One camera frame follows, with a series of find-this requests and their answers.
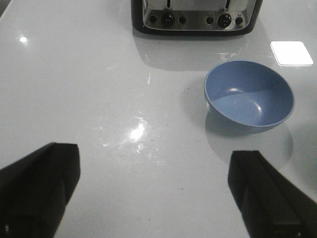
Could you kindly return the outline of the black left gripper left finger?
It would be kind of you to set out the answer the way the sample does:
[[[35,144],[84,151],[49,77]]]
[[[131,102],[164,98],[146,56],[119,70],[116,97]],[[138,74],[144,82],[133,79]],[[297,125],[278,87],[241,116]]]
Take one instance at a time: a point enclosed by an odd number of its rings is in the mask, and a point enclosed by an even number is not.
[[[0,171],[0,236],[52,238],[80,178],[76,144],[49,143]]]

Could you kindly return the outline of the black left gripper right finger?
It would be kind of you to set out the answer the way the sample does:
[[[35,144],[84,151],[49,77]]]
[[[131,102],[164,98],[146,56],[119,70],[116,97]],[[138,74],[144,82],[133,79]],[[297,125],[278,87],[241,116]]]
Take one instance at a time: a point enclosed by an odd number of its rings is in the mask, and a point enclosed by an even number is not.
[[[228,186],[252,238],[315,238],[317,204],[259,151],[234,151]]]

